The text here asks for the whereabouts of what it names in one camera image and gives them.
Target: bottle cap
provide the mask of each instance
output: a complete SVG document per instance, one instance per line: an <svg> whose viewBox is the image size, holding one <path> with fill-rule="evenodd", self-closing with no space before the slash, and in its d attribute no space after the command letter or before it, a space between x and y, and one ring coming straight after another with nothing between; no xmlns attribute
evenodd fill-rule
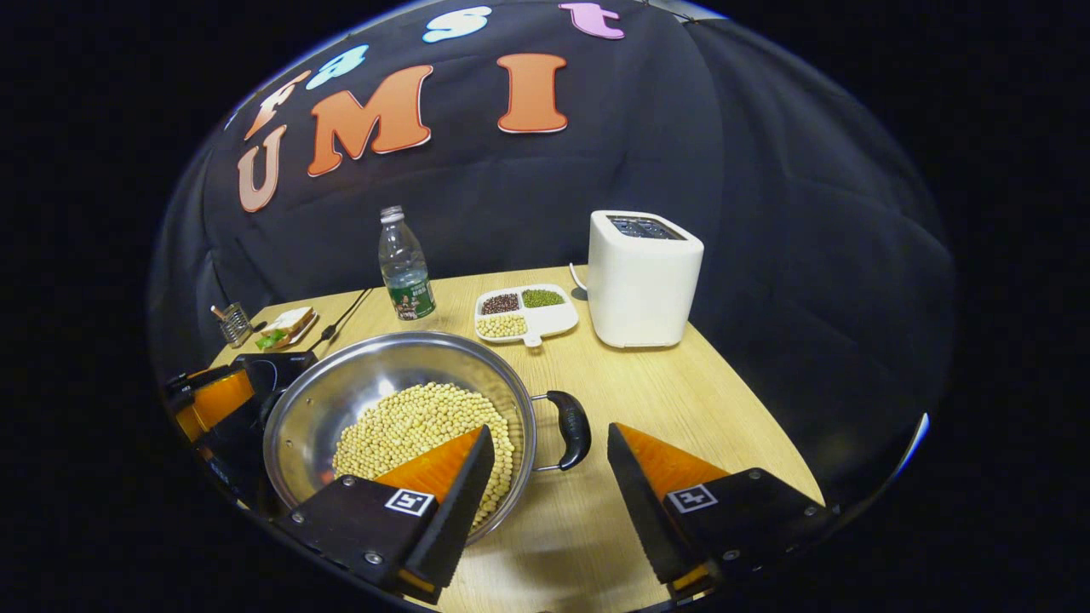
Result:
<svg viewBox="0 0 1090 613"><path fill-rule="evenodd" d="M382 212L379 212L378 215L380 216L379 218L382 219L383 224L389 224L391 221L400 221L401 219L405 218L404 213L401 213L400 206L388 206L384 208Z"/></svg>

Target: black fabric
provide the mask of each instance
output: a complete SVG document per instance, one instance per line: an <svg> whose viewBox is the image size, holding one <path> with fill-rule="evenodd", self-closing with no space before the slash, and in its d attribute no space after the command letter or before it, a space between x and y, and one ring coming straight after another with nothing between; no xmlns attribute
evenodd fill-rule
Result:
<svg viewBox="0 0 1090 613"><path fill-rule="evenodd" d="M727 21L601 4L625 39L579 32L553 2L516 2L491 3L484 29L427 45L424 24L464 8L439 2L348 36L256 93L215 129L170 203L149 296L160 380L222 347L213 303L252 314L382 285L385 206L404 207L437 278L583 263L592 211L645 211L704 241L690 320L795 441L827 501L871 488L846 476L931 406L948 362L953 266L922 181L865 109L782 48ZM360 67L312 92L300 83L243 142L271 92L361 44ZM568 62L556 76L562 132L496 125L508 103L496 60L524 52ZM421 95L427 144L368 146L307 176L317 101L347 89L365 104L386 76L421 64L434 67ZM246 213L238 161L283 124L276 194Z"/></svg>

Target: pot handle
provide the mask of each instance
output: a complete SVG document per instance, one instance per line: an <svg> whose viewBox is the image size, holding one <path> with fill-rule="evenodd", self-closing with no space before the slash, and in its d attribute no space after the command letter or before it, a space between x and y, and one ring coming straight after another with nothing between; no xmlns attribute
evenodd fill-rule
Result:
<svg viewBox="0 0 1090 613"><path fill-rule="evenodd" d="M548 398L560 411L560 436L564 437L566 448L564 456L556 466L542 466L534 468L535 472L542 470L568 470L577 464L583 461L591 450L591 424L586 421L586 411L574 396L567 392L546 392L540 396L531 396L531 400L543 400Z"/></svg>
<svg viewBox="0 0 1090 613"><path fill-rule="evenodd" d="M287 387L278 387L269 393L262 402L262 408L257 411L257 426L262 432L265 432L265 425L268 423L269 416L272 413L272 408L276 407L277 400L283 393L287 392Z"/></svg>

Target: bottle label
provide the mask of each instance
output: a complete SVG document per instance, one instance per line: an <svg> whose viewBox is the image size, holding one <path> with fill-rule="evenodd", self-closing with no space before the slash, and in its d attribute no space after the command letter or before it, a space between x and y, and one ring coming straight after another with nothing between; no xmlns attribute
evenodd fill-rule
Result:
<svg viewBox="0 0 1090 613"><path fill-rule="evenodd" d="M387 289L399 320L419 320L435 311L435 296L432 293L432 283L428 279L409 287Z"/></svg>

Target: pink letter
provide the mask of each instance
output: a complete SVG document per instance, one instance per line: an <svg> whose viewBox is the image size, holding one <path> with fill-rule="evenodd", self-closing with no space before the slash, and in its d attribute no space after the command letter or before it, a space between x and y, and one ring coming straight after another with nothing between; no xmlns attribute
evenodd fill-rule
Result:
<svg viewBox="0 0 1090 613"><path fill-rule="evenodd" d="M571 11L571 25L577 29L585 32L598 38L617 40L625 38L625 33L606 25L606 17L619 20L617 13L603 11L602 7L593 2L568 2L559 5L561 9Z"/></svg>

